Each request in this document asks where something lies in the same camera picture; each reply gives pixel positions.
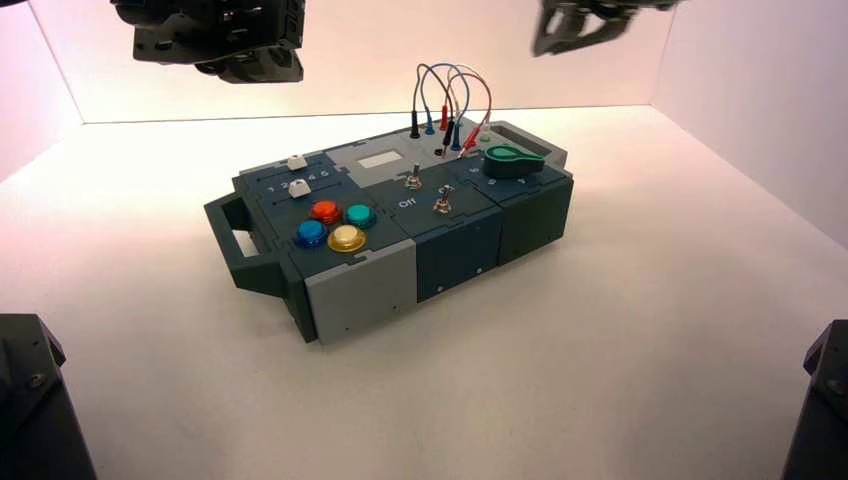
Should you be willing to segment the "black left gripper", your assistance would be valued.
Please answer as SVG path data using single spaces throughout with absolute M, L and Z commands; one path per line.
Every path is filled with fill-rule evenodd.
M 304 69 L 306 3 L 289 1 L 113 1 L 134 28 L 133 58 L 195 64 L 232 84 L 297 83 Z

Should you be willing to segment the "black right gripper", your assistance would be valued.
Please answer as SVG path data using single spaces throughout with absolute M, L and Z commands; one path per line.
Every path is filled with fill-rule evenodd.
M 615 40 L 628 29 L 641 9 L 668 11 L 681 0 L 542 1 L 532 45 L 534 57 L 557 55 Z M 588 14 L 602 25 L 583 33 Z

